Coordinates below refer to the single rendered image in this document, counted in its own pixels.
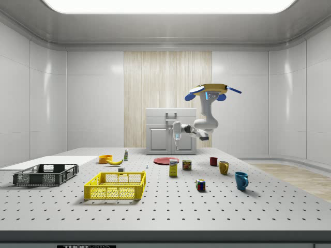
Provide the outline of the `white board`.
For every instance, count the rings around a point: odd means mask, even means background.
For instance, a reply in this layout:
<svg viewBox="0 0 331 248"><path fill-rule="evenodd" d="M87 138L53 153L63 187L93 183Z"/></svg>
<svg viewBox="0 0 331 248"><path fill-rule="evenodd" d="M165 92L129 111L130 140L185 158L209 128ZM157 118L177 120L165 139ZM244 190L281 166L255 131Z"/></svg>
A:
<svg viewBox="0 0 331 248"><path fill-rule="evenodd" d="M0 168L0 171L21 171L23 169L36 166L38 164L84 164L88 161L97 158L97 156L45 156L29 160L26 162L18 163L15 165Z"/></svg>

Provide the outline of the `dark grey basket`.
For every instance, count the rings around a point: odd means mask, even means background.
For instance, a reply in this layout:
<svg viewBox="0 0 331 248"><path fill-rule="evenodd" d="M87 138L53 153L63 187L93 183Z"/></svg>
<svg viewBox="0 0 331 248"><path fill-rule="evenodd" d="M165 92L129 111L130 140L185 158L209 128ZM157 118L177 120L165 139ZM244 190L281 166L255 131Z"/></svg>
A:
<svg viewBox="0 0 331 248"><path fill-rule="evenodd" d="M13 184L17 186L57 186L78 172L78 164L37 164L14 173Z"/></svg>

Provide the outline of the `yellow and white box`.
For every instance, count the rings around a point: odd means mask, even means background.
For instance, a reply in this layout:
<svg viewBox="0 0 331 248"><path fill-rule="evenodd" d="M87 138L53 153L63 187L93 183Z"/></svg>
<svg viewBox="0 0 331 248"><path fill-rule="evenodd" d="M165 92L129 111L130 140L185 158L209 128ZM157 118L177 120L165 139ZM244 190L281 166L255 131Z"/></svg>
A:
<svg viewBox="0 0 331 248"><path fill-rule="evenodd" d="M176 158L169 159L169 176L176 177L177 176L177 165L179 160Z"/></svg>

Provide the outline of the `drone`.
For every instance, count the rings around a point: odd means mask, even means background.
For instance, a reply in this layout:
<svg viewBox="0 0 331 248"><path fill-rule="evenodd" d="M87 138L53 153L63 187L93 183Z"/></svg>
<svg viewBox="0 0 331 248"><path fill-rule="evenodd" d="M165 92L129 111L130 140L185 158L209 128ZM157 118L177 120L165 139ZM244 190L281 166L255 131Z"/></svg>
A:
<svg viewBox="0 0 331 248"><path fill-rule="evenodd" d="M216 92L217 95L217 101L224 101L226 99L226 93L228 90L232 90L236 93L241 94L242 92L231 88L228 85L225 84L203 84L203 85L198 85L197 87L191 89L189 91L189 94L185 97L186 101L191 101L192 99L194 99L196 96L200 96L203 97L205 96L206 99L208 100L209 98L211 98L211 95L208 94L207 92Z"/></svg>

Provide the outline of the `yellow basket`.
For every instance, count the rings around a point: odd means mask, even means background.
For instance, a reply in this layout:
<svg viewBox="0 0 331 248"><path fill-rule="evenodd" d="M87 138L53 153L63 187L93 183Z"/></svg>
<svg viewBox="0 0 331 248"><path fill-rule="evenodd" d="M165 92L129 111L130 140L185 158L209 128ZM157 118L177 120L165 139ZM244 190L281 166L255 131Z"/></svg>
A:
<svg viewBox="0 0 331 248"><path fill-rule="evenodd" d="M84 185L84 199L141 199L146 172L100 172Z"/></svg>

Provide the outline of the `white cabinet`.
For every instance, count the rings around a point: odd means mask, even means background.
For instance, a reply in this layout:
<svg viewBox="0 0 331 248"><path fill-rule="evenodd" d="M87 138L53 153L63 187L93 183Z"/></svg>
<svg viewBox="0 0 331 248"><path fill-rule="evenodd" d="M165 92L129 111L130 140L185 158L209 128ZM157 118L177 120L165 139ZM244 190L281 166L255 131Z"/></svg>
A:
<svg viewBox="0 0 331 248"><path fill-rule="evenodd" d="M182 134L175 149L173 122L193 125L196 108L147 108L146 109L146 153L147 154L196 154L196 139Z"/></svg>

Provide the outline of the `red plate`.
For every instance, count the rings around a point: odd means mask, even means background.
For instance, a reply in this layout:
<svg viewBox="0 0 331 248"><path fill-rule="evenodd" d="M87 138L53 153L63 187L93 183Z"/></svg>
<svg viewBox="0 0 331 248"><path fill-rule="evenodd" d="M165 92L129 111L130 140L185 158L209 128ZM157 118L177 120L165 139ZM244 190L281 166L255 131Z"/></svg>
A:
<svg viewBox="0 0 331 248"><path fill-rule="evenodd" d="M155 158L154 159L154 163L158 164L158 165L169 165L170 164L170 160L175 160L177 161L177 163L179 162L178 158L174 158L174 157L160 157L160 158Z"/></svg>

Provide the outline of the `blue mug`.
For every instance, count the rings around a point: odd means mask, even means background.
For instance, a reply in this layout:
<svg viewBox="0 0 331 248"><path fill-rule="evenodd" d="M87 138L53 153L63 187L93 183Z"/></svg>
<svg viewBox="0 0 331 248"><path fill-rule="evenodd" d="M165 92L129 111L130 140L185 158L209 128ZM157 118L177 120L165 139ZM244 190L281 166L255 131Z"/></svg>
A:
<svg viewBox="0 0 331 248"><path fill-rule="evenodd" d="M235 181L236 181L237 189L240 191L244 191L249 184L248 174L244 172L236 172Z"/></svg>

